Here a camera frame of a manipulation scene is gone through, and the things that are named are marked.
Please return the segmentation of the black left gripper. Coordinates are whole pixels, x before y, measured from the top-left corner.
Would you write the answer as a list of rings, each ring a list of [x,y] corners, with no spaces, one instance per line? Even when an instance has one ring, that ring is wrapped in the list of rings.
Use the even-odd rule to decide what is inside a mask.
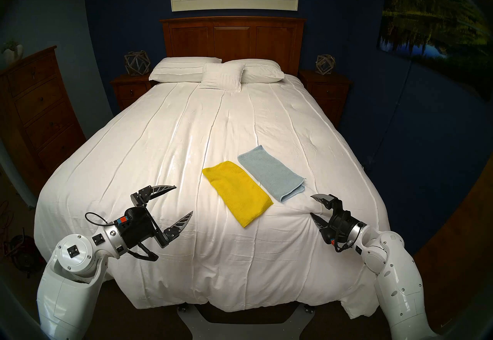
[[[142,251],[149,252],[150,250],[143,244],[148,238],[154,238],[161,248],[165,248],[186,228],[193,211],[162,231],[147,209],[150,200],[175,189],[176,186],[170,185],[147,186],[131,194],[134,207],[127,209],[124,216],[115,220],[115,227],[129,251],[138,246]]]

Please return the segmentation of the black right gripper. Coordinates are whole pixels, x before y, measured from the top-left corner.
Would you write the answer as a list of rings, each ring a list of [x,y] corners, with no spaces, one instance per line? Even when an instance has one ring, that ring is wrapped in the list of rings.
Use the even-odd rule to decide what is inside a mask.
[[[315,194],[311,198],[327,210],[332,210],[329,221],[310,213],[324,242],[334,247],[339,247],[339,244],[342,247],[352,247],[363,229],[363,222],[352,217],[350,211],[344,210],[342,201],[333,195]]]

